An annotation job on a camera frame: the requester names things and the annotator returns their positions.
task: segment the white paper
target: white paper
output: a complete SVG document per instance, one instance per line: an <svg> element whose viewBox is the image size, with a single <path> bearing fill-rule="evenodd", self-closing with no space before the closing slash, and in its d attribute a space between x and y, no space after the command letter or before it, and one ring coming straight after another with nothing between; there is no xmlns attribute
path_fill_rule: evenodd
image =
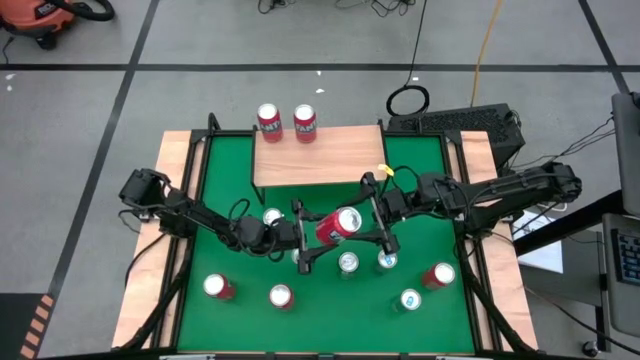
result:
<svg viewBox="0 0 640 360"><path fill-rule="evenodd" d="M528 223L536 216L538 216L538 214L530 211L525 211L524 216L513 223L513 228L520 228L522 225ZM547 219L546 217L541 216L531 224L527 225L526 228L515 232L513 234L513 239L515 241L518 241L518 238L549 224L551 221L549 221L549 219ZM556 241L553 244L522 255L518 257L518 262L523 265L533 266L539 269L562 274L564 271L564 268L562 266L562 242Z"/></svg>

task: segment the red soda can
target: red soda can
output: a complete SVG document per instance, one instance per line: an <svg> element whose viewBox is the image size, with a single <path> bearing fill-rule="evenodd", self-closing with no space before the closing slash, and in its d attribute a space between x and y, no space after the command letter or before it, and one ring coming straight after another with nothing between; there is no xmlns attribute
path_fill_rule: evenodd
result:
<svg viewBox="0 0 640 360"><path fill-rule="evenodd" d="M266 142L278 142L282 139L282 121L280 112L273 104L262 104L258 108L258 123Z"/></svg>
<svg viewBox="0 0 640 360"><path fill-rule="evenodd" d="M362 226L362 216L352 207L340 208L316 225L316 237L325 245L336 245L355 234Z"/></svg>
<svg viewBox="0 0 640 360"><path fill-rule="evenodd" d="M300 105L293 113L296 137L300 142L312 142L316 139L316 112L309 105Z"/></svg>
<svg viewBox="0 0 640 360"><path fill-rule="evenodd" d="M204 280L204 292L216 299L230 300L236 295L236 288L222 274L211 274Z"/></svg>
<svg viewBox="0 0 640 360"><path fill-rule="evenodd" d="M281 310L289 310L293 306L293 291L284 284L278 284L269 291L271 305Z"/></svg>
<svg viewBox="0 0 640 360"><path fill-rule="evenodd" d="M453 282L456 272L447 263L437 263L422 275L422 285L427 289L441 289Z"/></svg>

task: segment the gray floor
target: gray floor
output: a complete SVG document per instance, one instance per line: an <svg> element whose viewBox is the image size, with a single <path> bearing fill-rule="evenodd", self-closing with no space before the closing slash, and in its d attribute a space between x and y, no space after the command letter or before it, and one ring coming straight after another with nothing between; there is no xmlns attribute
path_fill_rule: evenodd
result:
<svg viewBox="0 0 640 360"><path fill-rule="evenodd" d="M8 56L13 64L125 65L149 5L156 1L113 0L116 21L80 20L50 52L19 38ZM640 2L589 4L618 64L640 64L640 23L634 15ZM406 16L395 13L385 19L367 6L337 10L331 0L298 0L268 15L258 14L255 5L248 0L159 0L140 64L294 63L318 64L317 69L227 71L220 66L210 72L175 68L135 73L41 356L109 349L136 239L115 216L121 208L116 195L132 169L154 165L163 131L203 127L210 111L224 128L247 129L264 102L277 104L285 118L296 105L312 104L321 125L388 119L386 98L404 83L406 71L371 71L365 66L327 71L322 64L410 63L421 1ZM492 0L429 1L417 62L473 64L492 6ZM0 33L0 44L7 37ZM558 64L607 65L577 0L506 1L485 63L549 69ZM3 69L0 201L10 206L0 210L5 233L0 240L0 292L46 292L116 95L127 78L126 67ZM468 106L472 72L416 72L414 77L413 83L431 92L430 110ZM630 89L640 89L640 74L625 73L624 78ZM618 87L609 72L484 72L478 91L477 105L506 102L520 113L528 144L517 163L525 163L562 151L603 123ZM412 94L403 95L396 100L397 111L410 111L417 101ZM618 186L612 138L564 161L584 182L583 195L568 212ZM592 308L559 301L594 322ZM536 298L530 297L529 304L542 349L578 356L579 344L593 338ZM617 337L640 348L640 339ZM631 358L618 349L605 357Z"/></svg>

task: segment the yellow tag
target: yellow tag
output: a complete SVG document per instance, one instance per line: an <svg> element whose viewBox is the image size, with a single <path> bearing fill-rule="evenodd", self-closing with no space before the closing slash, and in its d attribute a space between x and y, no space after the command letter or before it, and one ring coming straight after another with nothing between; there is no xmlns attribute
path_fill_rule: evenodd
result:
<svg viewBox="0 0 640 360"><path fill-rule="evenodd" d="M389 175L389 176L393 176L393 174L395 174L395 173L393 172L393 169L392 169L392 168L390 168L390 167L389 167L388 165L386 165L386 164L379 164L379 165L378 165L378 170L384 170L384 172L386 172L386 173L387 173L387 175Z"/></svg>

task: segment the green table surface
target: green table surface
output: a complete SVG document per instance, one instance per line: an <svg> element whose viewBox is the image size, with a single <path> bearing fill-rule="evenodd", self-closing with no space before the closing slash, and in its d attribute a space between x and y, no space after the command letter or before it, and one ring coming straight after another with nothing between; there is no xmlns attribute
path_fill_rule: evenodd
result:
<svg viewBox="0 0 640 360"><path fill-rule="evenodd" d="M386 138L390 165L407 165L416 172L445 172L438 138ZM213 139L203 200L226 215L240 198L251 201L248 214L262 218L265 209L280 209L293 219L290 200L329 213L358 191L357 184L269 188L262 206L250 184L251 138ZM411 173L396 174L400 187L415 188ZM357 206L362 229L374 226L371 205ZM320 245L315 224L305 224L309 245ZM453 226L448 220L412 218L393 227L401 244L398 265L380 275L374 270L379 248L346 241L320 257L310 275L299 275L290 253L279 263L229 251L217 236L204 229L197 234L187 288L178 348L181 351L273 352L473 352L471 331L460 279L438 291L420 289L420 275L444 261L459 272L453 255ZM356 276L343 280L337 259L344 251L360 258ZM237 288L229 302L208 297L204 279L226 275ZM295 294L291 311L275 309L268 300L271 287L289 285ZM396 313L393 300L407 288L421 292L422 305L413 312Z"/></svg>

